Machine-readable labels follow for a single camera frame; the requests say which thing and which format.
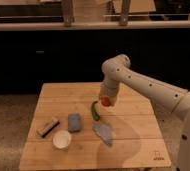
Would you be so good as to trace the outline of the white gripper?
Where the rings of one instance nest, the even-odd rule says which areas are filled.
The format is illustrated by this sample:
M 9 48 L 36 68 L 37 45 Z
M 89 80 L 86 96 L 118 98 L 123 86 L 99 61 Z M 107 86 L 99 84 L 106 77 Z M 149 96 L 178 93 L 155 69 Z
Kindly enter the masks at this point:
M 104 97 L 108 97 L 109 99 L 113 100 L 117 98 L 118 92 L 118 83 L 102 82 L 100 86 L 99 98 L 103 99 Z

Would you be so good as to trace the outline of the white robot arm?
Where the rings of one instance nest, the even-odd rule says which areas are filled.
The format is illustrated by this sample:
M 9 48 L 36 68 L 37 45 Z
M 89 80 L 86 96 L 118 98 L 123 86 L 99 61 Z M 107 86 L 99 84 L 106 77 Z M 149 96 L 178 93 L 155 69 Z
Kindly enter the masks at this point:
M 183 121 L 176 171 L 190 171 L 190 91 L 134 72 L 125 54 L 104 61 L 102 72 L 104 79 L 99 98 L 103 106 L 115 105 L 123 83 Z

